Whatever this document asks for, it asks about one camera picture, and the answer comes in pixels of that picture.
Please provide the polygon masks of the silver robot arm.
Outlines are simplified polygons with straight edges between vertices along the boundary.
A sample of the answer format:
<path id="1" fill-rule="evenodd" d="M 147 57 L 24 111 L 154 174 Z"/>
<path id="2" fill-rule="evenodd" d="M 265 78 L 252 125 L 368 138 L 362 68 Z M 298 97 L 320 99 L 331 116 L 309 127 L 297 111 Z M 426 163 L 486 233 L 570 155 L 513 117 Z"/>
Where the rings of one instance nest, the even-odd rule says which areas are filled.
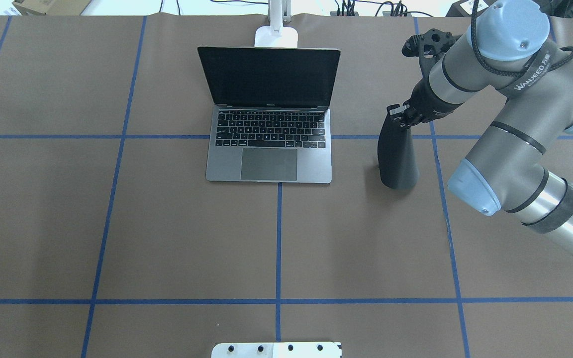
<path id="1" fill-rule="evenodd" d="M 540 165 L 561 134 L 573 134 L 573 47 L 551 41 L 550 21 L 532 0 L 496 0 L 461 36 L 436 29 L 403 48 L 420 60 L 421 80 L 391 105 L 378 140 L 380 179 L 416 185 L 411 128 L 444 118 L 491 86 L 505 105 L 448 180 L 448 190 L 480 213 L 503 210 L 573 256 L 573 183 Z"/>

